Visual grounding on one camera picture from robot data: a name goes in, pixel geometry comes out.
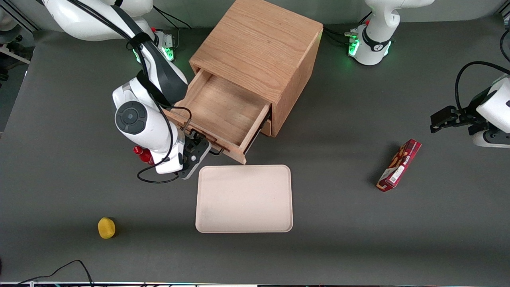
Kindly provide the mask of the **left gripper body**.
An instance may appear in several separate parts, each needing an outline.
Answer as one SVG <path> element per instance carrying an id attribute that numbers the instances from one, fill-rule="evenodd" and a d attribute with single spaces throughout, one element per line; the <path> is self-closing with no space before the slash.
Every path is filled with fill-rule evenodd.
<path id="1" fill-rule="evenodd" d="M 510 132 L 510 80 L 502 76 L 496 80 L 477 107 L 477 112 L 489 123 L 505 133 Z"/>

